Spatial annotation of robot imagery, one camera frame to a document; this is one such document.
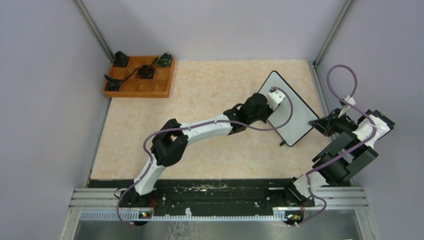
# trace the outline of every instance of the whiteboard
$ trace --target whiteboard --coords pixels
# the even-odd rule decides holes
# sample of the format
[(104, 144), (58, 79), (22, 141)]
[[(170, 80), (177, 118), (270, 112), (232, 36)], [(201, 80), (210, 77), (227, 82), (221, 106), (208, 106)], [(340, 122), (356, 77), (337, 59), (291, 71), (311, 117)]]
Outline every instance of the whiteboard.
[[(318, 115), (277, 71), (272, 71), (269, 74), (258, 93), (267, 95), (272, 87), (279, 87), (284, 90), (293, 103), (293, 116), (291, 120), (287, 125), (276, 130), (284, 142), (292, 147), (312, 129), (312, 126), (308, 122), (317, 120)], [(289, 118), (289, 115), (290, 103), (287, 99), (284, 99), (280, 106), (268, 118), (268, 122), (273, 127), (277, 127), (283, 124)]]

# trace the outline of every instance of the white wall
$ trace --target white wall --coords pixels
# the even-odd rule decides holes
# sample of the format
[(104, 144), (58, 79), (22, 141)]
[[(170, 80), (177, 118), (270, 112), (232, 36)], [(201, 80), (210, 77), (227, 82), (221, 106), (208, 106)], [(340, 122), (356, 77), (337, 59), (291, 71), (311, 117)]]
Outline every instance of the white wall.
[[(353, 68), (357, 105), (378, 109), (396, 123), (375, 144), (379, 157), (355, 177), (365, 188), (383, 240), (424, 235), (423, 9), (420, 0), (357, 1), (320, 68), (323, 76), (335, 64)], [(338, 93), (350, 93), (352, 77), (346, 70), (331, 76)], [(332, 98), (332, 107), (337, 105)]]
[(314, 60), (345, 1), (84, 0), (113, 51)]
[(58, 239), (110, 63), (71, 0), (3, 0), (0, 24), (0, 239)]

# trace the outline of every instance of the marble pattern surface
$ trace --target marble pattern surface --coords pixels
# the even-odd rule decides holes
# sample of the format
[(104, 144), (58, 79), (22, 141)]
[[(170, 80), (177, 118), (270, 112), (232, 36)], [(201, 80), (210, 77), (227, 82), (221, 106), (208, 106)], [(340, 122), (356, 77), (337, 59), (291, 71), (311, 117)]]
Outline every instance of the marble pattern surface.
[[(112, 99), (91, 179), (135, 178), (148, 160), (142, 145), (149, 134), (172, 118), (197, 122), (244, 103), (273, 70), (322, 116), (305, 59), (177, 61), (169, 98)], [(254, 126), (270, 127), (262, 122)], [(316, 130), (293, 147), (280, 147), (280, 141), (274, 131), (251, 129), (209, 138), (190, 145), (161, 179), (298, 177), (311, 169), (311, 159), (329, 143)]]

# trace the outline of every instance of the cable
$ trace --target cable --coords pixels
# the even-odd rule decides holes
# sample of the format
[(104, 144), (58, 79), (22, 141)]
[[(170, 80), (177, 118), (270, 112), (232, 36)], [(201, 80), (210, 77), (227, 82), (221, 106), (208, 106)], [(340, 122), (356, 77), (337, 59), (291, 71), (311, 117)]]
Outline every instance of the cable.
[(143, 150), (147, 153), (147, 155), (148, 155), (148, 157), (149, 157), (149, 162), (148, 162), (148, 166), (147, 166), (147, 168), (146, 168), (146, 170), (143, 172), (143, 174), (140, 176), (140, 178), (137, 180), (137, 181), (135, 181), (131, 186), (129, 186), (122, 194), (121, 194), (121, 196), (120, 196), (120, 198), (119, 198), (119, 200), (118, 200), (118, 203), (117, 203), (117, 205), (116, 205), (116, 214), (117, 214), (117, 216), (118, 216), (118, 219), (119, 219), (119, 221), (121, 221), (122, 223), (124, 223), (124, 224), (126, 224), (126, 225), (128, 225), (128, 226), (133, 226), (131, 223), (128, 223), (128, 222), (126, 222), (126, 221), (124, 221), (123, 219), (122, 219), (122, 217), (121, 217), (121, 215), (120, 215), (120, 213), (119, 213), (119, 206), (120, 206), (120, 204), (121, 204), (121, 202), (122, 202), (122, 199), (124, 198), (124, 196), (132, 189), (132, 188), (134, 188), (139, 182), (141, 182), (142, 180), (143, 180), (143, 178), (146, 176), (146, 174), (147, 174), (147, 172), (150, 170), (150, 168), (152, 167), (152, 164), (153, 164), (153, 156), (152, 156), (152, 153), (147, 149), (147, 147), (146, 147), (146, 145), (147, 145), (147, 142), (149, 141), (149, 139), (151, 139), (152, 137), (154, 137), (154, 136), (156, 136), (156, 135), (158, 135), (158, 134), (162, 134), (162, 133), (167, 133), (167, 132), (173, 132), (173, 131), (185, 131), (185, 130), (191, 130), (191, 129), (195, 129), (195, 128), (199, 128), (199, 127), (202, 127), (202, 126), (205, 126), (205, 125), (209, 125), (209, 124), (218, 124), (218, 123), (228, 123), (228, 124), (238, 124), (238, 125), (241, 125), (241, 126), (244, 126), (244, 127), (246, 127), (246, 128), (249, 128), (249, 129), (253, 129), (253, 130), (256, 130), (256, 131), (262, 131), (262, 132), (266, 132), (266, 131), (274, 131), (274, 130), (277, 130), (277, 129), (279, 129), (279, 128), (282, 128), (282, 127), (284, 127), (287, 123), (289, 123), (289, 121), (292, 119), (292, 116), (293, 116), (293, 102), (292, 102), (292, 100), (290, 99), (290, 97), (289, 97), (289, 95), (286, 93), (286, 91), (284, 91), (283, 89), (281, 89), (281, 88), (279, 88), (279, 87), (272, 87), (271, 88), (271, 91), (274, 91), (274, 90), (280, 90), (286, 97), (287, 97), (287, 100), (288, 100), (288, 102), (289, 102), (289, 104), (290, 104), (290, 115), (288, 116), (288, 118), (287, 118), (287, 120), (283, 123), (283, 124), (281, 124), (281, 125), (279, 125), (279, 126), (276, 126), (276, 127), (272, 127), (272, 128), (257, 128), (257, 127), (254, 127), (254, 126), (250, 126), (250, 125), (248, 125), (248, 124), (245, 124), (245, 123), (243, 123), (243, 122), (239, 122), (239, 121), (233, 121), (233, 120), (216, 120), (216, 121), (208, 121), (208, 122), (203, 122), (203, 123), (199, 123), (199, 124), (196, 124), (196, 125), (193, 125), (193, 126), (191, 126), (190, 128), (188, 128), (188, 127), (175, 127), (175, 128), (168, 128), (168, 129), (162, 129), (162, 130), (159, 130), (159, 131), (156, 131), (156, 132), (154, 132), (154, 133), (152, 133), (152, 134), (150, 134), (148, 137), (146, 137), (146, 139), (144, 140), (144, 142), (143, 142)]
[(351, 147), (351, 148), (349, 148), (348, 150), (346, 150), (345, 152), (343, 152), (343, 153), (341, 153), (340, 155), (338, 155), (338, 156), (336, 156), (336, 157), (334, 157), (333, 159), (331, 159), (330, 161), (328, 161), (328, 162), (326, 162), (326, 163), (324, 163), (324, 164), (322, 164), (322, 165), (319, 165), (319, 166), (317, 166), (317, 167), (315, 167), (315, 168), (313, 168), (312, 170), (310, 170), (310, 171), (308, 171), (305, 175), (306, 175), (306, 179), (307, 179), (307, 185), (308, 185), (308, 187), (307, 187), (307, 189), (309, 190), (309, 193), (314, 197), (314, 198), (316, 198), (316, 199), (319, 199), (319, 200), (321, 200), (321, 201), (323, 201), (324, 202), (324, 206), (322, 207), (322, 209), (320, 209), (318, 212), (316, 212), (315, 214), (313, 214), (311, 217), (308, 217), (306, 220), (304, 220), (304, 221), (302, 221), (301, 223), (298, 223), (298, 225), (302, 225), (302, 224), (305, 224), (305, 223), (307, 223), (307, 222), (309, 222), (310, 220), (312, 220), (313, 218), (315, 218), (318, 214), (320, 214), (320, 213), (322, 213), (325, 209), (326, 209), (326, 207), (327, 207), (327, 202), (323, 199), (323, 198), (321, 198), (321, 197), (319, 197), (319, 196), (317, 196), (317, 195), (315, 195), (313, 192), (312, 192), (312, 189), (311, 189), (311, 179), (309, 178), (309, 175), (311, 174), (311, 173), (313, 173), (313, 172), (316, 172), (316, 171), (318, 171), (318, 170), (321, 170), (321, 169), (323, 169), (323, 168), (325, 168), (325, 167), (327, 167), (328, 165), (330, 165), (330, 164), (332, 164), (332, 163), (334, 163), (335, 161), (337, 161), (337, 160), (339, 160), (339, 159), (341, 159), (341, 158), (343, 158), (343, 157), (345, 157), (346, 155), (348, 155), (349, 153), (351, 153), (352, 151), (354, 151), (354, 150), (356, 150), (357, 148), (359, 148), (360, 146), (362, 146), (362, 145), (364, 145), (366, 142), (368, 142), (368, 141), (370, 141), (371, 139), (373, 139), (375, 136), (376, 136), (376, 133), (377, 133), (377, 129), (376, 129), (376, 127), (375, 127), (375, 122), (373, 121), (373, 119), (371, 118), (371, 117), (369, 117), (364, 111), (362, 111), (362, 110), (360, 110), (358, 107), (356, 107), (356, 106), (354, 106), (354, 105), (352, 105), (352, 104), (350, 104), (350, 103), (348, 103), (347, 101), (345, 101), (345, 100), (343, 100), (343, 98), (341, 97), (341, 96), (339, 96), (339, 95), (337, 95), (337, 93), (336, 93), (336, 91), (334, 91), (334, 89), (333, 89), (333, 86), (331, 85), (331, 82), (330, 82), (330, 74), (331, 74), (331, 72), (334, 70), (334, 69), (336, 69), (336, 68), (345, 68), (345, 69), (347, 69), (347, 70), (349, 70), (349, 72), (353, 75), (353, 79), (354, 79), (354, 82), (355, 82), (355, 85), (354, 85), (354, 88), (353, 88), (353, 91), (352, 91), (352, 93), (350, 94), (350, 97), (353, 97), (353, 95), (355, 94), (355, 92), (356, 92), (356, 90), (357, 90), (357, 87), (358, 87), (358, 80), (357, 80), (357, 76), (356, 76), (356, 74), (355, 74), (355, 72), (350, 68), (350, 67), (348, 67), (348, 66), (346, 66), (346, 65), (342, 65), (342, 64), (339, 64), (339, 65), (335, 65), (335, 66), (333, 66), (332, 68), (330, 68), (330, 70), (328, 70), (328, 73), (327, 73), (327, 84), (328, 84), (328, 88), (330, 89), (330, 92), (340, 101), (340, 102), (342, 102), (342, 103), (344, 103), (344, 104), (346, 104), (346, 105), (348, 105), (349, 107), (351, 107), (351, 108), (353, 108), (353, 109), (355, 109), (356, 111), (358, 111), (360, 114), (362, 114), (364, 117), (366, 117), (366, 119), (368, 119), (369, 120), (369, 122), (374, 126), (373, 128), (372, 128), (372, 133), (371, 133), (371, 135), (369, 136), (369, 137), (367, 137), (366, 139), (364, 139), (363, 141), (361, 141), (360, 143), (358, 143), (358, 144), (356, 144), (356, 145), (354, 145), (353, 147)]

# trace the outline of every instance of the wooden box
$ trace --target wooden box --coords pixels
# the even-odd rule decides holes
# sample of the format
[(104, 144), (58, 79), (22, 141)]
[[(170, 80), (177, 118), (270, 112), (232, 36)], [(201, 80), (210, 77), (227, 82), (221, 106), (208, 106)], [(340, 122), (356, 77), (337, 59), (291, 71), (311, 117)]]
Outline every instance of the wooden box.
[[(113, 66), (109, 76), (114, 79), (124, 79), (135, 68), (151, 64), (157, 56), (130, 56), (126, 67)], [(175, 59), (172, 58), (169, 67), (154, 65), (153, 79), (143, 79), (135, 72), (120, 86), (118, 91), (108, 91), (104, 84), (103, 94), (110, 98), (168, 98), (174, 73)]]

